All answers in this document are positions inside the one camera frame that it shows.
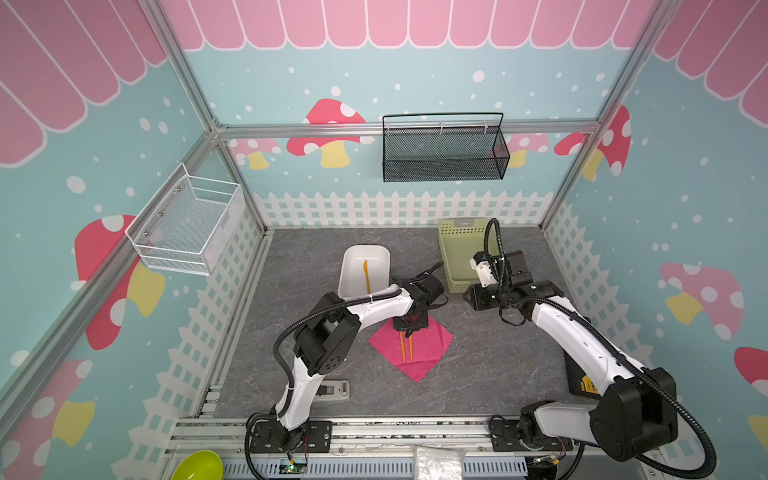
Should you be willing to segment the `pink paper napkin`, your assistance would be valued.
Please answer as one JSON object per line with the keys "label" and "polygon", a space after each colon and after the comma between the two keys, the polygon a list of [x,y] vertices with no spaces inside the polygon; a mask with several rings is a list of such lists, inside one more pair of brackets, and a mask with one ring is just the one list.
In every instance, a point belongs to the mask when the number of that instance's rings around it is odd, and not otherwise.
{"label": "pink paper napkin", "polygon": [[402,362],[399,332],[395,331],[392,319],[387,320],[369,339],[369,344],[391,365],[415,382],[422,381],[442,360],[454,336],[434,318],[429,317],[429,326],[413,335],[414,355],[409,354],[406,339],[407,361]]}

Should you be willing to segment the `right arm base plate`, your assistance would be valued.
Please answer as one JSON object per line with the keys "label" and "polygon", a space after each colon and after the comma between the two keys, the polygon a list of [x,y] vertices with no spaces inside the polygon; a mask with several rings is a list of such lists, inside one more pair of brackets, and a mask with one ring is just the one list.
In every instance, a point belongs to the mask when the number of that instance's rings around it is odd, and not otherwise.
{"label": "right arm base plate", "polygon": [[559,437],[547,437],[534,420],[493,415],[487,423],[495,452],[570,452],[573,444]]}

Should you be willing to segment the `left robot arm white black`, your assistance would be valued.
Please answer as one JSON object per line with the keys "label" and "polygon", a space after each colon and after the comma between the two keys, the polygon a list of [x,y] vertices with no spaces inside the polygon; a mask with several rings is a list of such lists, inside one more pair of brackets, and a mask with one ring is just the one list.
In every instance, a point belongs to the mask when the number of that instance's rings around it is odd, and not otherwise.
{"label": "left robot arm white black", "polygon": [[273,356],[287,375],[281,399],[270,412],[246,422],[246,451],[285,452],[307,444],[310,410],[325,376],[348,356],[357,334],[384,326],[370,338],[374,349],[414,381],[442,359],[453,336],[430,312],[447,304],[438,262],[411,278],[394,277],[378,292],[357,298],[324,295],[310,314],[276,339]]}

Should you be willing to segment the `white plastic tub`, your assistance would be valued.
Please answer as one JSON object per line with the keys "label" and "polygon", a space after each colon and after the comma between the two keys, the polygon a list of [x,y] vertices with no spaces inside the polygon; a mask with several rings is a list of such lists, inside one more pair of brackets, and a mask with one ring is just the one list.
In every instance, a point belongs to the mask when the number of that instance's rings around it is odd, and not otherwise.
{"label": "white plastic tub", "polygon": [[343,256],[337,294],[357,298],[390,285],[390,252],[381,245],[353,245]]}

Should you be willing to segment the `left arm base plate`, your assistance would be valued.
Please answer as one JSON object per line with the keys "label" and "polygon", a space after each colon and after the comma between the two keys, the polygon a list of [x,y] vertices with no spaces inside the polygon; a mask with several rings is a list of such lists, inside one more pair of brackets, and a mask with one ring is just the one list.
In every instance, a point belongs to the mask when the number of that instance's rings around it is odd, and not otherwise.
{"label": "left arm base plate", "polygon": [[252,454],[328,453],[332,427],[330,421],[308,421],[288,430],[278,420],[257,419],[248,428],[246,450]]}

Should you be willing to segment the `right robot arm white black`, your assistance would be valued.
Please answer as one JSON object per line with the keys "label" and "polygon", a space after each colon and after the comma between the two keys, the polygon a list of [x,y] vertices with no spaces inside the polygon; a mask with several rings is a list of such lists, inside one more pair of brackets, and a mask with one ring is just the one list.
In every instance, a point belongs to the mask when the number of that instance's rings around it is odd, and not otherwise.
{"label": "right robot arm white black", "polygon": [[[497,219],[487,222],[483,247],[470,265],[479,281],[465,292],[465,301],[477,311],[518,311],[523,322],[547,333],[579,365],[600,397],[592,408],[551,400],[525,406],[516,424],[523,446],[538,449],[550,439],[567,438],[581,448],[598,447],[615,461],[636,459],[681,479],[704,479],[715,472],[714,443],[678,400],[674,378],[624,353],[554,283],[534,281],[523,252],[505,251]],[[668,466],[648,455],[677,439],[680,421],[703,450],[702,463],[692,469]]]}

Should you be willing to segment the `green perforated plastic basket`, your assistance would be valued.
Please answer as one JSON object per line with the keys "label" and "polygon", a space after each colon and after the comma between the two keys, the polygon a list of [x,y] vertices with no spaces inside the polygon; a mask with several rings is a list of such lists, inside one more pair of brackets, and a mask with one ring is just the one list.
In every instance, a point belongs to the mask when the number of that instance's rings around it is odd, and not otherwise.
{"label": "green perforated plastic basket", "polygon": [[488,218],[442,219],[438,223],[438,242],[441,251],[447,289],[451,294],[462,294],[479,282],[470,265],[474,255],[483,250]]}

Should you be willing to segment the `orange plastic knife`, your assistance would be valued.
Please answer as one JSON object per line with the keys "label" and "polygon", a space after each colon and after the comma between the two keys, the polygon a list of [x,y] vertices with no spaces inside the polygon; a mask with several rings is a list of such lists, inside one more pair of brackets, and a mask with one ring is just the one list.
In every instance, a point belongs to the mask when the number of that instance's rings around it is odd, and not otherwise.
{"label": "orange plastic knife", "polygon": [[370,284],[368,260],[364,260],[364,262],[363,262],[363,272],[364,272],[364,275],[365,275],[366,293],[368,295],[370,295],[372,293],[372,290],[371,290],[371,284]]}

